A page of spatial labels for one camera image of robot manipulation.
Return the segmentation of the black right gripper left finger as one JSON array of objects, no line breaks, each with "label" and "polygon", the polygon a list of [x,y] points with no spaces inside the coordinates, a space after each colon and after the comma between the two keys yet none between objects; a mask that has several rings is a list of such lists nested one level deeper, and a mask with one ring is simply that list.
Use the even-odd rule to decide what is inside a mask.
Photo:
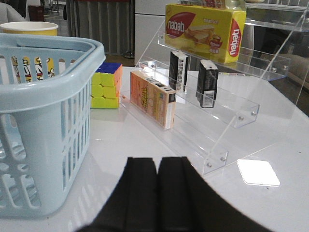
[{"label": "black right gripper left finger", "polygon": [[124,171],[93,222],[81,232],[157,231],[157,174],[152,158],[127,158]]}]

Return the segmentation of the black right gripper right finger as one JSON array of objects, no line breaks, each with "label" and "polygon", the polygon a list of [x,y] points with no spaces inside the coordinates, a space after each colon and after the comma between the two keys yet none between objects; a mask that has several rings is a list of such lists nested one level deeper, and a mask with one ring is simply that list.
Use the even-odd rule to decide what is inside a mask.
[{"label": "black right gripper right finger", "polygon": [[162,158],[158,171],[161,232],[267,232],[220,197],[186,157]]}]

